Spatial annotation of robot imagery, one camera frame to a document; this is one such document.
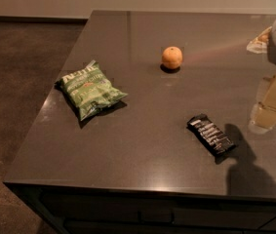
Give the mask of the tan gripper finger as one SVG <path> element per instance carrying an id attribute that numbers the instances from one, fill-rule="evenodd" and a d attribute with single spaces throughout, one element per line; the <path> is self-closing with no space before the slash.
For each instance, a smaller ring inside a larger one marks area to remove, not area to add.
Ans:
<path id="1" fill-rule="evenodd" d="M 255 54 L 266 54 L 271 29 L 271 26 L 267 27 L 256 38 L 250 41 L 246 47 L 247 51 Z"/>
<path id="2" fill-rule="evenodd" d="M 253 130 L 272 130 L 276 126 L 276 74 L 259 83 L 256 104 L 250 118 Z"/>

